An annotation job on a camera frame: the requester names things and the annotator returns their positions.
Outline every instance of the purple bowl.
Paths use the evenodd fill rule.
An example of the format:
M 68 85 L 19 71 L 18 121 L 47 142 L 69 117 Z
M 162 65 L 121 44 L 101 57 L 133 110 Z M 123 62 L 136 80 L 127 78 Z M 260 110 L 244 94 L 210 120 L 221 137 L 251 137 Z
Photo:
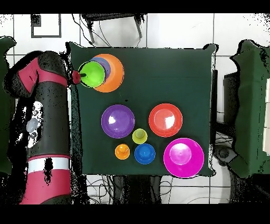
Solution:
M 99 63 L 101 66 L 103 66 L 105 70 L 105 79 L 109 77 L 111 73 L 111 67 L 107 60 L 105 60 L 104 58 L 94 57 L 90 61 L 95 61 Z
M 124 105 L 108 107 L 101 117 L 103 131 L 112 138 L 124 138 L 128 136 L 135 125 L 133 112 Z

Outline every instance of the orange cup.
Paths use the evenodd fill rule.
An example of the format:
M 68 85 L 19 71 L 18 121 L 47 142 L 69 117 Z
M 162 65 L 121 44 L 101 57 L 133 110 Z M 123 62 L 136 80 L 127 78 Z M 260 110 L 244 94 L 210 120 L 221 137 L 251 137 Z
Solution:
M 115 155 L 120 160 L 125 160 L 129 157 L 130 150 L 126 144 L 120 144 L 115 149 Z

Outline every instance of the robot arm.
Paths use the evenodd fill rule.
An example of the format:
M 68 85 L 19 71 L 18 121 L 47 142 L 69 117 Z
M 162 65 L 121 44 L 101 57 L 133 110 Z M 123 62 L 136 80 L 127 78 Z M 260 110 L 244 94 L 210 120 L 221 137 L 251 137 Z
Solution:
M 72 78 L 73 83 L 80 82 L 78 72 L 73 71 Z M 24 122 L 18 123 L 20 128 L 14 123 L 23 136 L 28 135 L 25 145 L 28 175 L 21 204 L 70 203 L 67 86 L 63 61 L 52 51 L 29 53 L 4 78 L 6 93 L 27 102 L 25 110 L 28 113 L 25 111 L 25 116 L 19 118 Z M 25 148 L 14 142 L 20 143 L 25 137 L 21 133 L 18 136 L 10 141 L 10 145 L 14 146 L 9 148 L 12 163 L 24 161 L 20 156 L 23 156 Z

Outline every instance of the orange bowl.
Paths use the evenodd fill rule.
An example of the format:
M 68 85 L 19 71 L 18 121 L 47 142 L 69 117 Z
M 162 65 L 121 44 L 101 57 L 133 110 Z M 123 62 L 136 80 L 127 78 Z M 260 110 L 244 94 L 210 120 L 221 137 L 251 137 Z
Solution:
M 95 57 L 103 58 L 108 61 L 111 67 L 111 73 L 106 81 L 95 88 L 99 92 L 112 92 L 116 90 L 123 82 L 124 79 L 124 67 L 118 58 L 111 54 L 99 54 Z

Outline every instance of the red bowl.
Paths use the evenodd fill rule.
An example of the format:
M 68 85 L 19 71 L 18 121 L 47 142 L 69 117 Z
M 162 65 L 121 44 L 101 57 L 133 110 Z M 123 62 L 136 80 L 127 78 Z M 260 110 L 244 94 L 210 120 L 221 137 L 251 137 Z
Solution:
M 172 104 L 159 104 L 149 115 L 151 130 L 160 137 L 171 137 L 182 127 L 182 113 Z

